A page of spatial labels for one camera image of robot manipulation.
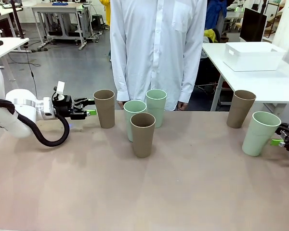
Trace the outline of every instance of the white shirt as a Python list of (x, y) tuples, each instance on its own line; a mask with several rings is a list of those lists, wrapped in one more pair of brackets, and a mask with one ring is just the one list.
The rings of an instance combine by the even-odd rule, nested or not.
[(111, 61), (117, 100), (167, 93), (188, 103), (198, 72), (207, 0), (111, 0)]

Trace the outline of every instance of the yellow clothing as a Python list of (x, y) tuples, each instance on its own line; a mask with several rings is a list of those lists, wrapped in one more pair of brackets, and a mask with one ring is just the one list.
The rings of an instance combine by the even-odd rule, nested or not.
[(110, 0), (100, 0), (100, 2), (105, 6), (106, 24), (110, 26)]
[(213, 42), (218, 42), (216, 40), (216, 35), (213, 29), (210, 30), (205, 30), (204, 31), (204, 36), (210, 38)]

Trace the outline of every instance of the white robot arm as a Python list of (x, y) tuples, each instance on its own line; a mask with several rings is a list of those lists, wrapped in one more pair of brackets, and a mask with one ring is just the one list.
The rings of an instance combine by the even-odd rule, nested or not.
[[(17, 138), (28, 137), (34, 133), (42, 144), (49, 147), (62, 144), (69, 134), (66, 117), (85, 119), (87, 116), (96, 115), (96, 111), (83, 109), (86, 105), (93, 105), (93, 100), (75, 99), (75, 104), (73, 104), (70, 96), (63, 95), (63, 82), (59, 81), (55, 89), (56, 92), (52, 98), (44, 97), (43, 100), (38, 100), (26, 89), (14, 89), (5, 96), (3, 75), (0, 71), (0, 128), (4, 128)], [(57, 118), (64, 125), (64, 134), (57, 141), (48, 141), (35, 123), (38, 120)]]

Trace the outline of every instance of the paper cup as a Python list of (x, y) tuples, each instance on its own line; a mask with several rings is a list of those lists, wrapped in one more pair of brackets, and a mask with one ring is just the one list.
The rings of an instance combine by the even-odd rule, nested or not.
[(255, 112), (243, 142), (242, 150), (247, 155), (258, 156), (262, 148), (281, 124), (280, 119), (268, 112)]
[(115, 93), (111, 90), (99, 90), (93, 97), (101, 127), (112, 128), (115, 125)]
[(134, 154), (139, 158), (151, 155), (155, 118), (149, 113), (138, 113), (131, 117)]
[(146, 93), (147, 111), (155, 117), (155, 127), (162, 126), (167, 93), (163, 90), (153, 89)]
[(230, 111), (228, 114), (227, 125), (231, 128), (240, 128), (254, 104), (256, 95), (247, 90), (235, 91)]
[(140, 100), (131, 100), (124, 104), (126, 131), (129, 141), (131, 142), (133, 142), (133, 135), (131, 133), (131, 117), (134, 114), (145, 111), (146, 111), (146, 104)]

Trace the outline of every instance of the monitor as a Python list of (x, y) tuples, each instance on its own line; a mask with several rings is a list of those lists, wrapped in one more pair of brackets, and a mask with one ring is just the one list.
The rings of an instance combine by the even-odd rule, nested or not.
[(265, 25), (266, 15), (245, 8), (240, 37), (246, 42), (261, 42)]

